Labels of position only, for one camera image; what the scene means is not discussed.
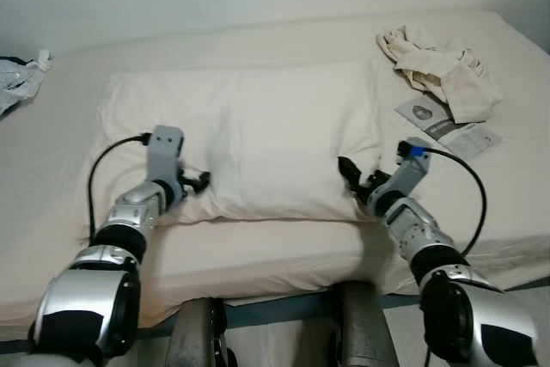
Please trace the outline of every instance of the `white pillow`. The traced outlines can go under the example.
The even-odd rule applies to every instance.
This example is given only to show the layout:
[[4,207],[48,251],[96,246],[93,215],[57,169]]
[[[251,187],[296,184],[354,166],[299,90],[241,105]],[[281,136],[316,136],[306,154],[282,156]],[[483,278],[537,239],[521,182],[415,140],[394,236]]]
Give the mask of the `white pillow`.
[[[169,222],[364,219],[345,190],[338,156],[350,157],[364,176],[378,165],[381,138],[368,73],[347,62],[117,75],[100,110],[105,138],[99,145],[158,124],[184,132],[186,168],[209,170],[211,185],[175,208]],[[145,176],[138,145],[111,157],[107,172],[97,174],[105,208]]]

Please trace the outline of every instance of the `plastic bag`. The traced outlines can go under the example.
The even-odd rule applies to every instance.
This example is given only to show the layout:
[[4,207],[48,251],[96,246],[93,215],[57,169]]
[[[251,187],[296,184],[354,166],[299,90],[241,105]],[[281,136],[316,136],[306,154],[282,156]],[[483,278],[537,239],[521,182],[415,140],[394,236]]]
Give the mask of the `plastic bag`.
[[23,65],[18,59],[0,58],[0,116],[16,103],[36,96],[44,72],[52,68],[50,53],[44,49],[38,60]]

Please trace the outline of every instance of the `bed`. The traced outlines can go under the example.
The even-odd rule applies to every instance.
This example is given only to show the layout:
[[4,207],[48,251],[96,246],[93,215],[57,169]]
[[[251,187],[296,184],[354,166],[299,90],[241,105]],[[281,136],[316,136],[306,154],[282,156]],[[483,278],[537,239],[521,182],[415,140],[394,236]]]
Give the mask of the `bed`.
[[[417,92],[394,73],[375,43],[382,28],[405,21],[419,21],[434,34],[472,47],[504,95],[486,123],[503,142],[471,162],[486,184],[489,212],[470,262],[503,288],[547,277],[550,58],[498,15],[464,10],[361,15],[176,34],[55,59],[34,102],[0,122],[0,340],[25,337],[47,283],[83,246],[84,194],[68,194],[99,133],[96,110],[111,74],[377,59],[381,168],[391,173],[397,141],[426,138],[394,111]],[[475,184],[455,165],[434,159],[422,187],[419,202],[465,246],[480,211]],[[460,203],[449,202],[446,192]],[[415,292],[405,262],[378,227],[218,219],[162,228],[144,263],[140,326],[155,326],[193,298],[256,301],[347,279],[371,280],[382,294]]]

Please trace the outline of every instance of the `paper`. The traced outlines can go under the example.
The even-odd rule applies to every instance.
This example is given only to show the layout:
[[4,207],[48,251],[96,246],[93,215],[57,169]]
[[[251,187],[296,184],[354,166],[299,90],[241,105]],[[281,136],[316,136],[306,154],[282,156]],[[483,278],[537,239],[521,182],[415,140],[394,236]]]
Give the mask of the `paper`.
[[405,102],[395,110],[465,161],[501,141],[499,135],[481,124],[456,124],[449,106],[428,95]]

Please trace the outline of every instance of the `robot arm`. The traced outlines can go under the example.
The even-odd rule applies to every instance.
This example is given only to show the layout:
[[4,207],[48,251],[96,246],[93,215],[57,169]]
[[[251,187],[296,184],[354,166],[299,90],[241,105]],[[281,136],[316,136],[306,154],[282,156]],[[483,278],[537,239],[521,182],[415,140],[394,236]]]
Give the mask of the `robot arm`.
[[519,367],[536,365],[535,324],[510,295],[479,275],[436,220],[408,195],[427,173],[428,144],[401,143],[400,167],[389,176],[376,171],[365,186],[348,158],[339,170],[361,209],[379,217],[398,242],[419,286],[429,349],[451,365]]
[[125,354],[138,330],[140,265],[159,216],[186,196],[206,188],[183,176],[178,156],[181,130],[158,126],[147,153],[146,181],[120,196],[87,248],[48,286],[29,338],[31,355],[22,366],[102,366]]

